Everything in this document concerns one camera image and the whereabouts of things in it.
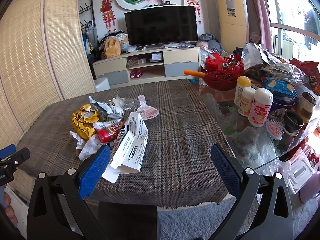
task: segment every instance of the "glass table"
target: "glass table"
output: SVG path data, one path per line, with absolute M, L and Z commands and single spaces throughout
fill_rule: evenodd
M 253 127 L 247 117 L 238 112 L 233 99 L 235 89 L 218 91 L 202 84 L 193 84 L 212 116 L 217 121 L 236 158 L 243 167 L 255 170 L 280 158 L 320 125 L 320 110 L 313 113 L 311 121 L 304 125 L 295 137 L 284 133 L 280 141 L 273 140 L 265 125 Z

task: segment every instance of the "tv stand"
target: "tv stand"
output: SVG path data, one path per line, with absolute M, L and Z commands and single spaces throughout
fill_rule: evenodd
M 163 60 L 161 62 L 149 62 L 153 53 L 161 53 Z M 146 58 L 147 62 L 129 68 L 126 64 L 133 56 L 140 59 Z M 99 60 L 93 63 L 93 68 L 97 78 L 108 78 L 111 88 L 183 78 L 192 79 L 197 77 L 184 75 L 183 71 L 185 69 L 199 70 L 200 47 L 185 49 L 160 49 L 159 47 L 152 47 L 147 48 L 147 50 L 124 53 L 118 57 Z M 130 73 L 138 68 L 143 69 L 143 75 L 140 78 L 130 78 Z

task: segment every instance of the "pink curtain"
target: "pink curtain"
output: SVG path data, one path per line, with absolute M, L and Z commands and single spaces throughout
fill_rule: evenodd
M 269 49 L 270 52 L 273 52 L 270 19 L 265 0 L 247 0 L 247 2 L 252 4 L 255 17 L 260 23 L 261 40 L 264 48 Z

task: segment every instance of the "drawer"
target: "drawer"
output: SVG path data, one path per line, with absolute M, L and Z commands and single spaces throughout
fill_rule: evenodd
M 185 69 L 199 71 L 198 62 L 189 62 L 189 63 L 174 63 L 164 65 L 165 77 L 178 77 L 184 76 L 183 71 Z
M 198 49 L 178 49 L 163 52 L 164 64 L 199 62 Z
M 108 60 L 105 62 L 96 62 L 93 64 L 93 69 L 96 76 L 101 76 L 106 73 L 111 73 L 115 71 L 126 70 L 127 60 L 125 58 L 118 58 L 114 60 Z
M 126 70 L 112 72 L 112 73 L 98 76 L 98 78 L 102 78 L 102 77 L 108 78 L 110 86 L 129 82 L 129 75 Z

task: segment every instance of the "television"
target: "television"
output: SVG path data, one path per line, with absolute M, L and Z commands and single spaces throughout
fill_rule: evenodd
M 132 46 L 198 41 L 193 6 L 154 6 L 124 16 Z

